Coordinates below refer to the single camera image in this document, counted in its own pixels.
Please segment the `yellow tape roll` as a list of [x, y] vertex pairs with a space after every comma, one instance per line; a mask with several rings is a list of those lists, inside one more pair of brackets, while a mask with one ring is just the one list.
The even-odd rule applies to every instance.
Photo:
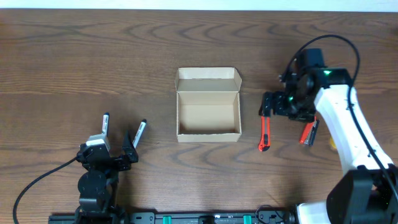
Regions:
[[335, 142], [334, 142], [334, 140], [333, 140], [332, 137], [330, 138], [330, 147], [331, 147], [333, 150], [336, 150], [336, 145], [335, 145]]

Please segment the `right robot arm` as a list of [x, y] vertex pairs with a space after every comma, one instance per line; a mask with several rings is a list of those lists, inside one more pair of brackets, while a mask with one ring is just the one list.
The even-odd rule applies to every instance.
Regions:
[[315, 139], [320, 115], [334, 140], [343, 178], [326, 200], [298, 204], [284, 215], [284, 223], [396, 223], [397, 167], [370, 130], [348, 71], [327, 67], [320, 49], [301, 50], [294, 61], [281, 79], [284, 91], [262, 97], [258, 148], [271, 146], [272, 115], [306, 123], [303, 144]]

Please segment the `red utility knife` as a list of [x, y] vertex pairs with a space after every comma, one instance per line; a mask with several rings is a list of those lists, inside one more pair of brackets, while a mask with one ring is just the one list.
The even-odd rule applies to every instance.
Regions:
[[261, 117], [261, 140], [258, 144], [258, 150], [267, 151], [271, 146], [271, 125], [270, 117]]

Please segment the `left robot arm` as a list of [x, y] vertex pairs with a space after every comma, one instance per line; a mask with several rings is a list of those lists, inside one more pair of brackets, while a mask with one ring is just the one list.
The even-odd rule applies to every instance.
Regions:
[[124, 137], [122, 151], [118, 156], [110, 154], [106, 134], [90, 136], [80, 145], [76, 160], [86, 173], [78, 181], [80, 206], [75, 211], [76, 224], [125, 224], [131, 221], [130, 215], [116, 203], [119, 173], [130, 170], [131, 164], [139, 160], [129, 133]]

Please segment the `blue capped marker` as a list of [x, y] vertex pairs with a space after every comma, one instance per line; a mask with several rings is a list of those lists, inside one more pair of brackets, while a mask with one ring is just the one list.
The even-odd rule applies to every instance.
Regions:
[[103, 115], [103, 122], [102, 122], [101, 132], [102, 132], [102, 134], [107, 136], [108, 135], [108, 130], [109, 130], [109, 113], [105, 113]]

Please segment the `red black stapler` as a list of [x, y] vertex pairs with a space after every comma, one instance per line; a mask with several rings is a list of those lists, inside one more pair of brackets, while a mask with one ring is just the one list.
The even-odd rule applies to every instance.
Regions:
[[317, 117], [314, 117], [314, 121], [307, 123], [303, 129], [302, 135], [299, 139], [299, 143], [303, 145], [313, 146], [315, 141], [315, 137], [317, 134], [317, 129], [319, 125], [319, 120]]

